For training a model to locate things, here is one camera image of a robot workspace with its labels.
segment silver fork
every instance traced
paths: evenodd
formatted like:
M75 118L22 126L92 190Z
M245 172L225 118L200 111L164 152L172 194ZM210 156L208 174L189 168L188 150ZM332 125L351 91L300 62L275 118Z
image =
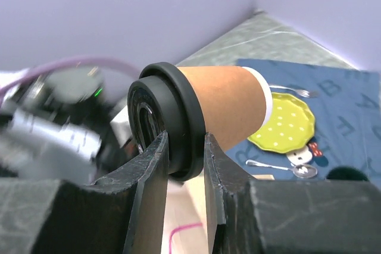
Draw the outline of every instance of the silver fork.
M310 91L304 90L304 89L292 89L291 87L278 86L276 84L270 84L269 86L270 86L271 89L286 89L286 90L291 90L291 91L299 94L303 98L315 98L315 97L317 97L319 95L318 92L310 92Z

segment cable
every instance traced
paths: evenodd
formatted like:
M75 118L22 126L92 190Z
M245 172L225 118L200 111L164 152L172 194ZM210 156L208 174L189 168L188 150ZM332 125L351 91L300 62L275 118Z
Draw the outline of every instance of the cable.
M48 74L53 71L65 70L73 67L86 67L89 65L110 68L112 70L119 70L134 79L138 79L140 74L140 71L133 65L115 58L93 56L78 56L72 58L64 58L58 61L49 62L47 64L39 65L35 68L32 68L28 71L26 75L24 75L20 79L12 81L11 83L8 83L7 85L0 88L0 106L3 103L6 92L18 84L27 83L38 78L41 75Z
M169 254L172 254L172 237L177 233L182 230L187 230L195 227L202 227L202 223L193 223L193 224L186 224L186 225L181 225L179 227L176 227L174 230L171 231L171 234L169 235Z

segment polka dot plate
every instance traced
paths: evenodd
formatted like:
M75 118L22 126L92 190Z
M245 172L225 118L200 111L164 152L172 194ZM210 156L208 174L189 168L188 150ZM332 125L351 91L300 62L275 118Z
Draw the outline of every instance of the polka dot plate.
M308 105L289 93L273 92L269 121L248 140L264 151L288 153L303 148L315 133L315 116Z

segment pink line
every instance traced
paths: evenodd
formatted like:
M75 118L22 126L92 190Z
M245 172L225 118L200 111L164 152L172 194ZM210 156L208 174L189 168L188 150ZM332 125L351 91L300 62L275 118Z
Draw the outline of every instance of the pink line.
M194 227L200 227L202 226L202 223L199 222L199 223L193 223L193 224L186 224L186 225L181 225L179 227L176 227L174 230L171 231L171 234L169 235L169 254L172 254L172 237L177 233L177 232L180 232L182 230L187 230L187 229L191 229L191 228L194 228Z

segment blue placemat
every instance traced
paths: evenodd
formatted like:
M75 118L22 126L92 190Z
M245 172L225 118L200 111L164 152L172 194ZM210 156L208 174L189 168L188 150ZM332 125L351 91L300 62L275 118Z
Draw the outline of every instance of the blue placemat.
M311 140L316 144L309 150L323 154L310 162L318 169L316 179L324 179L332 168L346 165L358 168L381 188L378 73L256 59L240 59L237 65L254 68L268 83L319 91L317 98L302 98L316 117L315 137ZM226 153L250 174L296 180L289 171L245 165L247 159L255 159L290 167L286 155L262 151L247 140Z

